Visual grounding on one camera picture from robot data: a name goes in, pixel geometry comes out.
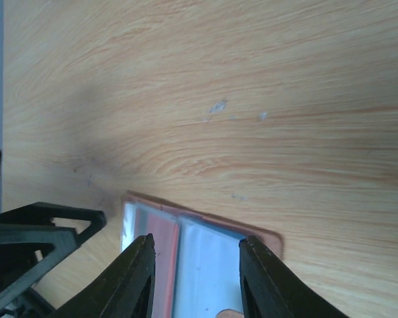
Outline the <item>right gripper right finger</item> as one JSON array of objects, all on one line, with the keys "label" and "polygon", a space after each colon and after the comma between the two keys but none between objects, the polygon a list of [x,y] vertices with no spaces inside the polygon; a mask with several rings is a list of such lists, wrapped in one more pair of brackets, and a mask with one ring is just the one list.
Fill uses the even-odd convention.
[{"label": "right gripper right finger", "polygon": [[257,237],[239,242],[239,275],[245,317],[345,317],[301,281]]}]

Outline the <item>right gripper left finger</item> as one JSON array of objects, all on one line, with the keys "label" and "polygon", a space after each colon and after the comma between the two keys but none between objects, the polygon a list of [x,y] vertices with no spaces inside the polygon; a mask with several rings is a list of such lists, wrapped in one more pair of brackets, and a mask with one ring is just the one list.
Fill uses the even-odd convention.
[{"label": "right gripper left finger", "polygon": [[155,242],[137,237],[91,284],[50,317],[151,317]]}]

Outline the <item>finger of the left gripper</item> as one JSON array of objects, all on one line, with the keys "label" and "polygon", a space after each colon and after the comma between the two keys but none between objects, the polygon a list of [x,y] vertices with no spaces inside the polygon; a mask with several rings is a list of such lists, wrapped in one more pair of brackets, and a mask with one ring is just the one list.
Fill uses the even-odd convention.
[{"label": "finger of the left gripper", "polygon": [[64,220],[74,225],[75,222],[87,222],[88,226],[77,233],[78,246],[83,245],[106,226],[103,211],[82,209],[45,202],[36,202],[4,213],[0,213],[0,225],[29,225],[55,227],[55,220]]},{"label": "finger of the left gripper", "polygon": [[78,247],[73,228],[0,224],[0,309]]}]

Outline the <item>light blue credit card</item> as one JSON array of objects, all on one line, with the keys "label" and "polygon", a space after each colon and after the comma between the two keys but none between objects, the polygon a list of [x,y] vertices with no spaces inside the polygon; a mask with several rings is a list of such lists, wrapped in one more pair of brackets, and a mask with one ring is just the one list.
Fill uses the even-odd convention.
[{"label": "light blue credit card", "polygon": [[180,220],[173,317],[243,311],[239,242],[245,235],[192,217]]}]

